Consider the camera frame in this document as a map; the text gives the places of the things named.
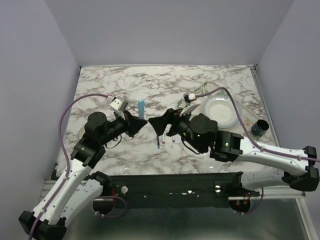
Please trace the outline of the blue transparent gel pen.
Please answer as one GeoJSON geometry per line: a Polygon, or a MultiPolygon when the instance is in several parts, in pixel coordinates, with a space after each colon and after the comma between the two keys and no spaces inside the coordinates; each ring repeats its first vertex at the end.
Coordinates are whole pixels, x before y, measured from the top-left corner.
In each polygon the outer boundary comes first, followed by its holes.
{"type": "Polygon", "coordinates": [[[160,137],[158,135],[156,136],[156,141],[157,141],[157,148],[160,149],[160,137]]]}

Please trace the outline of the light blue rectangular block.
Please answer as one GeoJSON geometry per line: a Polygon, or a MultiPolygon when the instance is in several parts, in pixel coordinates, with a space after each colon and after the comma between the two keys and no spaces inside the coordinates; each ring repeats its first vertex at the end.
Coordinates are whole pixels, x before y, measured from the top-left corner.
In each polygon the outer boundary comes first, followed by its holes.
{"type": "Polygon", "coordinates": [[[138,118],[144,120],[145,119],[145,100],[140,99],[138,101],[138,118]]]}

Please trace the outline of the light blue eraser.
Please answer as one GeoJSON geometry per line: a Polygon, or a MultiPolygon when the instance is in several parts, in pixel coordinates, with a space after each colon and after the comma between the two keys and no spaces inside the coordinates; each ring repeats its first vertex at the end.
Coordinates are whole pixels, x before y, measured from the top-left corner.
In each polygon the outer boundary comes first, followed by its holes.
{"type": "Polygon", "coordinates": [[[166,128],[165,128],[164,133],[167,134],[167,133],[170,131],[170,128],[171,128],[171,125],[168,124],[168,125],[166,126],[166,128]]]}

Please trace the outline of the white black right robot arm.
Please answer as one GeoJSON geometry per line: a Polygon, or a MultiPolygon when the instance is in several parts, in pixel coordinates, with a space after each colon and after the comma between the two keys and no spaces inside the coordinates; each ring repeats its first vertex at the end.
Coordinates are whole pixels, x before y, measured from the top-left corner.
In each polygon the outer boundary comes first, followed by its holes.
{"type": "Polygon", "coordinates": [[[162,116],[152,117],[149,123],[158,136],[171,125],[167,136],[179,135],[183,143],[191,145],[199,154],[209,152],[210,158],[220,162],[249,162],[264,165],[260,171],[247,172],[230,183],[230,191],[241,196],[247,190],[264,187],[289,186],[302,192],[313,192],[320,183],[319,170],[312,163],[315,149],[291,150],[262,145],[238,133],[219,130],[216,121],[200,113],[181,115],[168,109],[162,116]]]}

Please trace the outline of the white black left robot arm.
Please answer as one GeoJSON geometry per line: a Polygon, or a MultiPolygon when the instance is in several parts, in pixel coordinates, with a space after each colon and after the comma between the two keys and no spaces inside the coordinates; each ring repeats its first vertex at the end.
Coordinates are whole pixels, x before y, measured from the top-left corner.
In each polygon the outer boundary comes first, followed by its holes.
{"type": "Polygon", "coordinates": [[[23,211],[19,222],[29,239],[61,240],[71,221],[96,197],[107,197],[111,191],[110,177],[103,173],[82,187],[78,186],[105,154],[105,146],[125,133],[133,137],[147,121],[125,111],[108,121],[102,112],[87,118],[84,135],[67,156],[64,174],[59,177],[45,198],[32,210],[23,211]]]}

